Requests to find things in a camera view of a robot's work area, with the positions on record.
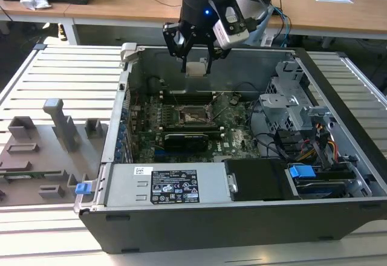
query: blue cable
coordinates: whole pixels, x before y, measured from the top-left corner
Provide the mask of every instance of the blue cable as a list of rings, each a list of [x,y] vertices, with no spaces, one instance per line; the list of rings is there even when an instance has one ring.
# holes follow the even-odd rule
[[[277,7],[274,7],[274,9],[278,12],[278,14],[280,15],[280,17],[282,18],[282,20],[285,22],[285,38],[284,38],[284,41],[282,42],[281,44],[281,47],[284,46],[285,44],[285,41],[287,40],[288,38],[288,35],[289,35],[289,25],[288,25],[288,19],[287,17],[283,14],[283,12],[281,12]]]

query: label sticker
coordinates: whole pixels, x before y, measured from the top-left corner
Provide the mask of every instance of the label sticker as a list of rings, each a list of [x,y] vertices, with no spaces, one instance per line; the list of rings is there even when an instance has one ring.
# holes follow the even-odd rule
[[[134,168],[134,175],[151,175],[153,171],[152,166],[145,166],[145,167],[135,167]]]
[[[10,177],[6,177],[8,180],[22,180],[22,179],[30,179],[32,178],[29,175],[11,175]]]
[[[152,204],[200,202],[198,177],[195,170],[152,171],[151,174]]]

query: motherboard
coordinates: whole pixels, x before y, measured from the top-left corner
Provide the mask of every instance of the motherboard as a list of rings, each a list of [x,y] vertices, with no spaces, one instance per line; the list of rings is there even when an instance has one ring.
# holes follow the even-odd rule
[[[222,162],[260,156],[240,95],[132,96],[135,163]]]

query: floor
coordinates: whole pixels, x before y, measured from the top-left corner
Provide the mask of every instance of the floor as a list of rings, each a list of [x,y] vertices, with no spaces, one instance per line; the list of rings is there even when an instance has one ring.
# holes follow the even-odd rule
[[[82,45],[121,45],[124,42],[163,45],[161,31],[154,28],[113,28],[79,25]],[[10,34],[0,33],[0,90],[6,86],[12,75],[28,56],[35,43],[47,36],[57,37],[57,25],[42,29],[42,24],[14,22]],[[304,47],[308,51],[344,52],[382,90],[387,88],[387,42],[364,39],[335,39],[328,50],[321,47],[321,37],[291,38],[291,45]]]

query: white tissue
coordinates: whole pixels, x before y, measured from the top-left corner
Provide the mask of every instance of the white tissue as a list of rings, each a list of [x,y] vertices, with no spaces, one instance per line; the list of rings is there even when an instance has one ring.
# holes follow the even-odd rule
[[[20,3],[28,9],[36,10],[43,8],[50,8],[51,5],[47,0],[20,0]]]

